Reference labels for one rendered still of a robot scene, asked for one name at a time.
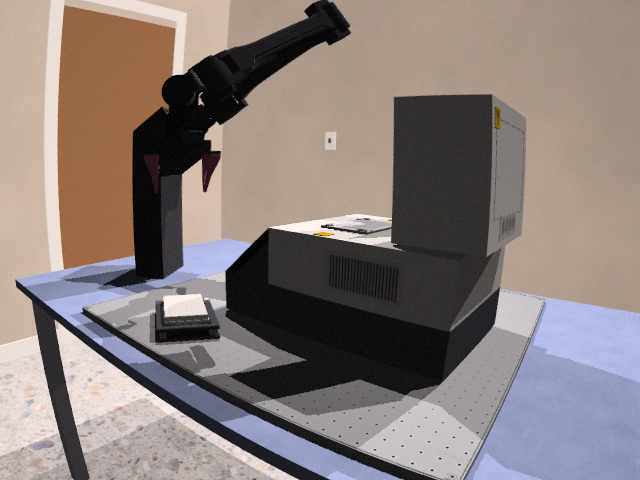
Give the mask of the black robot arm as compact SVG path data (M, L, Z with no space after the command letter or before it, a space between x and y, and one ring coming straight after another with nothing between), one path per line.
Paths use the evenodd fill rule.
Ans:
M334 2L320 0L304 12L309 18L250 44L210 55L184 75L168 78L162 97L169 111L178 112L167 114L166 139L204 142L211 126L216 122L221 125L249 105L245 98L265 79L310 48L325 41L330 46L351 33L350 24ZM201 92L205 106L198 106Z

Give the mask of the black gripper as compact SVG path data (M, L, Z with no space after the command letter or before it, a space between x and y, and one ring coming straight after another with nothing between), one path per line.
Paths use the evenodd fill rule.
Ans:
M144 160L152 178L155 194L158 194L159 155L153 154L180 154L180 150L183 150L183 154L205 154L202 155L202 184L203 192L207 192L211 176L221 158L221 151L211 151L211 140L204 140L200 144L190 144L183 140L156 140L154 151L144 152Z

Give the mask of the black and white benchtop lab instrument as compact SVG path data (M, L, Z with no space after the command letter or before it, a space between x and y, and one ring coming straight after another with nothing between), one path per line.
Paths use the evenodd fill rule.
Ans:
M226 308L443 381L495 324L525 163L526 118L494 95L394 97L392 219L269 227Z

